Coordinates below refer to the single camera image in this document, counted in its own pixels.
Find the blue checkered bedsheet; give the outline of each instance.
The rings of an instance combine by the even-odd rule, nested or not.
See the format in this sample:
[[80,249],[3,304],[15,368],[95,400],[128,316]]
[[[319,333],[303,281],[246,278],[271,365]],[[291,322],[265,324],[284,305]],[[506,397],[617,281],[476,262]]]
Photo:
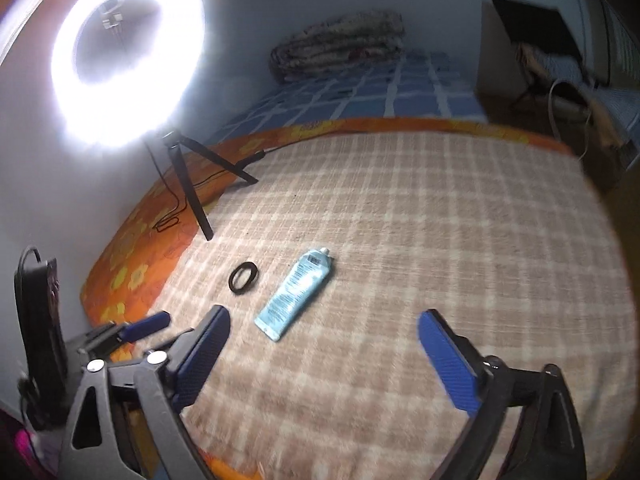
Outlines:
[[473,89],[444,53],[343,70],[281,86],[208,141],[345,118],[437,117],[488,122]]

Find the white wall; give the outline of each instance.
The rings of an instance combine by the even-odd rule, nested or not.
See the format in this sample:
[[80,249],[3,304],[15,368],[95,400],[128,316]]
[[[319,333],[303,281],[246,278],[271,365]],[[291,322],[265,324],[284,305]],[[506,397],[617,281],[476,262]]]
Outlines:
[[[75,0],[46,0],[0,67],[0,402],[17,409],[13,387],[24,367],[13,294],[21,249],[35,243],[58,258],[66,336],[86,327],[78,294],[92,263],[155,180],[140,144],[117,152],[67,139],[52,95],[53,38]],[[207,46],[175,123],[207,139],[231,116],[274,88],[271,48],[327,17],[371,7],[402,13],[409,47],[444,50],[475,81],[483,0],[204,0]],[[582,44],[575,0],[531,0],[561,7]],[[117,114],[117,96],[105,104]]]

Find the black tripod stand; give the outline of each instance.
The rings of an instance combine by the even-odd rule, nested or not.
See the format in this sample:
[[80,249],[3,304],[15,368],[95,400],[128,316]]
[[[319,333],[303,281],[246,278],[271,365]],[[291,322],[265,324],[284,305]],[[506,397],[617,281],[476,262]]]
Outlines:
[[184,157],[182,156],[182,150],[180,146],[185,146],[189,148],[192,152],[197,153],[198,155],[210,160],[214,164],[221,166],[224,170],[227,170],[229,173],[233,173],[236,176],[242,178],[248,184],[256,184],[258,180],[248,174],[244,168],[247,167],[252,162],[256,160],[260,160],[264,157],[264,151],[260,150],[253,155],[244,158],[235,164],[226,160],[226,158],[221,157],[215,152],[212,152],[206,146],[203,146],[196,140],[190,139],[189,137],[185,137],[179,131],[174,130],[166,134],[162,137],[162,142],[167,148],[167,152],[169,153],[169,160],[171,160],[171,164],[174,167],[175,174],[178,177],[178,181],[180,181],[180,185],[182,186],[182,190],[184,191],[184,196],[193,211],[193,214],[202,229],[202,233],[204,237],[207,239],[207,242],[213,238],[213,229],[211,228],[211,224],[207,219],[207,215],[204,213],[204,209],[202,208],[202,204],[200,203],[200,199],[196,193],[195,188],[193,187],[193,182],[189,177],[189,171],[187,170],[187,165],[184,161]]

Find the black hair tie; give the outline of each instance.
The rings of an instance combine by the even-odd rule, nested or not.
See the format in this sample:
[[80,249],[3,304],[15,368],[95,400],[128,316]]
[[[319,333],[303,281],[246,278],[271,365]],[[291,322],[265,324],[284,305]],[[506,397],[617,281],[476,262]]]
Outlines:
[[[238,272],[241,272],[242,270],[245,270],[245,269],[248,269],[251,271],[251,274],[249,275],[249,279],[246,280],[243,286],[235,286],[234,281],[236,279],[236,276],[238,275]],[[236,296],[240,296],[240,294],[244,294],[253,286],[254,281],[257,277],[258,277],[258,267],[253,262],[243,262],[240,265],[238,265],[229,276],[229,288],[231,289],[231,292],[234,293]]]

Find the beige checkered blanket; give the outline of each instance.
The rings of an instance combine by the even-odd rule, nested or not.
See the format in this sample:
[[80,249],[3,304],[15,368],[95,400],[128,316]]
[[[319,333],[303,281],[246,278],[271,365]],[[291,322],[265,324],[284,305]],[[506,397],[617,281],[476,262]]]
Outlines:
[[[636,403],[636,314],[616,238],[569,156],[434,132],[309,140],[251,167],[210,210],[153,311],[172,330],[228,307],[231,336],[196,404],[197,444],[267,478],[429,478],[466,421],[416,333],[437,308],[511,367],[558,364],[590,478],[611,468]],[[254,318],[292,263],[326,246],[335,275],[280,342]],[[231,270],[260,269],[244,296]],[[511,410],[484,478],[494,478]]]

